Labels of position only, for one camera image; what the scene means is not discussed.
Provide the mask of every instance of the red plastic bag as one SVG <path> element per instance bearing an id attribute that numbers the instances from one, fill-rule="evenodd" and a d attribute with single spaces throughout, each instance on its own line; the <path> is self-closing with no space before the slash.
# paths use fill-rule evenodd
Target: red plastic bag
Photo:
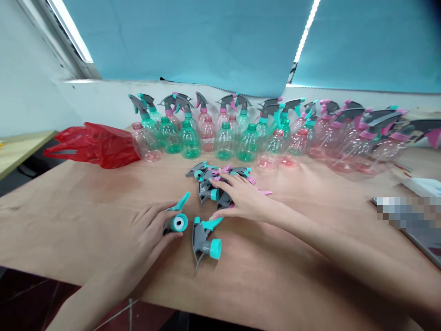
<path id="1" fill-rule="evenodd" d="M 72 126 L 55 136 L 61 144 L 44 151 L 49 158 L 99 164 L 104 169 L 115 169 L 138 161 L 132 134 L 111 126 L 85 122 Z M 72 151 L 72 154 L 54 154 Z"/>

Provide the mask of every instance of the wall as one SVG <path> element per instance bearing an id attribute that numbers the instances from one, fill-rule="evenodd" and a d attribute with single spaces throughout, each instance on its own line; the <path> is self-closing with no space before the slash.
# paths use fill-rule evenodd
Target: wall
<path id="1" fill-rule="evenodd" d="M 83 122 L 56 86 L 73 75 L 16 1 L 0 2 L 0 72 L 0 137 Z"/>

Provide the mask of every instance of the green spray bottle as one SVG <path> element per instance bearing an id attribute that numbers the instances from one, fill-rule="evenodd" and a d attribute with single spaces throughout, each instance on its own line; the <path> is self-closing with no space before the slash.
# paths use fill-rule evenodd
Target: green spray bottle
<path id="1" fill-rule="evenodd" d="M 135 108 L 135 114 L 139 112 L 139 115 L 141 116 L 142 126 L 148 128 L 154 135 L 158 136 L 159 126 L 156 121 L 150 118 L 150 115 L 147 112 L 147 107 L 134 95 L 129 94 L 129 98 Z"/>

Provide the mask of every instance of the table surface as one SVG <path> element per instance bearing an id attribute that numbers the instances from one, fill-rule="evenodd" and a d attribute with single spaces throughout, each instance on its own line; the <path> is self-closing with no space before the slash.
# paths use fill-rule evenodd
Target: table surface
<path id="1" fill-rule="evenodd" d="M 410 148 L 401 163 L 439 179 L 440 155 Z M 243 165 L 212 154 L 200 160 Z M 214 202 L 201 208 L 196 180 L 185 177 L 198 162 L 165 155 L 114 170 L 73 161 L 55 167 L 0 199 L 0 265 L 83 285 L 146 203 L 178 200 L 189 191 L 183 211 L 190 220 L 213 213 Z M 421 273 L 436 269 L 399 230 L 376 219 L 373 196 L 414 196 L 396 173 L 346 178 L 311 159 L 274 171 L 251 166 L 257 186 L 274 191 L 273 199 Z M 225 219 L 211 234 L 222 239 L 220 260 L 206 257 L 196 271 L 191 228 L 140 283 L 142 300 L 264 330 L 419 329 L 394 304 L 268 224 Z"/>
<path id="2" fill-rule="evenodd" d="M 0 180 L 51 140 L 56 133 L 56 131 L 45 131 L 2 138 L 4 146 L 0 148 Z"/>

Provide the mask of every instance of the floor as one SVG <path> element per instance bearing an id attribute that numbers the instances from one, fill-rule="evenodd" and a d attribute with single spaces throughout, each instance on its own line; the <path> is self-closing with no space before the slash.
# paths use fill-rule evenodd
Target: floor
<path id="1" fill-rule="evenodd" d="M 43 331 L 79 286 L 7 269 L 0 279 L 0 320 L 10 330 Z M 99 331 L 157 331 L 175 310 L 124 300 L 94 328 Z"/>

